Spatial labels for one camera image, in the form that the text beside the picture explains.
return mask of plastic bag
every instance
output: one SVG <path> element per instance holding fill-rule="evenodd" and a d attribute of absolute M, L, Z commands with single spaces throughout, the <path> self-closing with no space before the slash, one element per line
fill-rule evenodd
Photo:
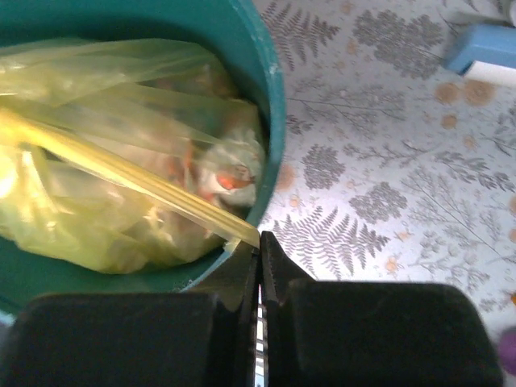
<path fill-rule="evenodd" d="M 115 85 L 145 81 L 191 94 L 237 95 L 218 59 L 197 44 L 57 40 L 28 47 L 12 48 L 0 60 L 0 95 L 59 106 Z"/>
<path fill-rule="evenodd" d="M 234 213 L 256 200 L 265 162 L 256 106 L 129 84 L 52 108 L 8 100 Z"/>
<path fill-rule="evenodd" d="M 6 109 L 0 125 L 0 234 L 24 250 L 131 273 L 197 259 L 224 239 L 259 246 L 240 218 L 69 131 Z"/>

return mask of yellow plastic strip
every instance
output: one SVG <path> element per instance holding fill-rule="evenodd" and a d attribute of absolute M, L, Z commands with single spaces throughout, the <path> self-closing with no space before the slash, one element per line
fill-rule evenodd
<path fill-rule="evenodd" d="M 147 194 L 226 240 L 260 246 L 260 233 L 251 224 L 75 135 L 35 125 L 7 109 L 0 110 L 0 130 L 13 143 L 45 148 L 105 180 Z"/>

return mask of black plastic object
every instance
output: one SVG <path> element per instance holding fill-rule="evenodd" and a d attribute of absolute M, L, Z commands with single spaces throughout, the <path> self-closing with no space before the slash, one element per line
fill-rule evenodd
<path fill-rule="evenodd" d="M 270 232 L 191 293 L 35 300 L 10 330 L 0 386 L 252 386 L 259 282 L 269 387 L 503 386 L 459 290 L 315 282 Z"/>
<path fill-rule="evenodd" d="M 284 378 L 271 387 L 503 385 L 480 317 L 451 286 L 295 281 L 278 326 Z"/>
<path fill-rule="evenodd" d="M 34 300 L 5 342 L 0 386 L 253 385 L 258 259 L 238 246 L 220 269 L 203 283 L 211 293 Z"/>

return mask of purple object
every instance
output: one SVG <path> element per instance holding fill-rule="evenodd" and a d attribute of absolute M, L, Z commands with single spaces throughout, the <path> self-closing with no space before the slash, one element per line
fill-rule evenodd
<path fill-rule="evenodd" d="M 501 365 L 511 375 L 516 375 L 516 331 L 505 333 L 498 344 Z"/>

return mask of teal trash can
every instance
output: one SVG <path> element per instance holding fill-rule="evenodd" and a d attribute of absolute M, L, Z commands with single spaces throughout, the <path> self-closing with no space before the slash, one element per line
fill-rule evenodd
<path fill-rule="evenodd" d="M 218 55 L 269 131 L 264 183 L 247 221 L 257 226 L 273 193 L 285 138 L 285 95 L 273 42 L 250 0 L 15 0 L 0 2 L 0 45 L 61 36 L 96 40 L 165 38 Z M 21 252 L 0 239 L 0 310 L 16 314 L 45 293 L 178 292 L 229 258 L 222 249 L 154 273 L 106 275 Z"/>

